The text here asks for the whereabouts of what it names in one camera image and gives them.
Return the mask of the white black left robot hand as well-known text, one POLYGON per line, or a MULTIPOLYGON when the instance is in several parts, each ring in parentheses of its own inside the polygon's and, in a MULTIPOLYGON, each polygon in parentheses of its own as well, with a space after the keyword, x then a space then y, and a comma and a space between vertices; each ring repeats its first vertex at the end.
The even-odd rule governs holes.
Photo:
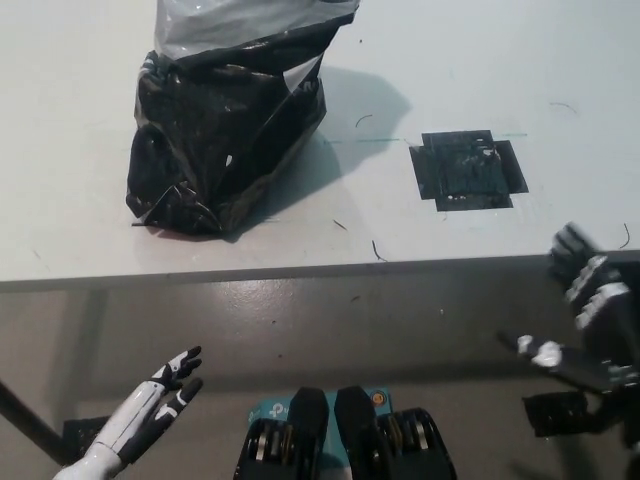
POLYGON ((190 348, 165 363, 115 410, 86 452, 109 471, 135 463, 168 430, 203 386, 192 372, 201 348, 190 348))

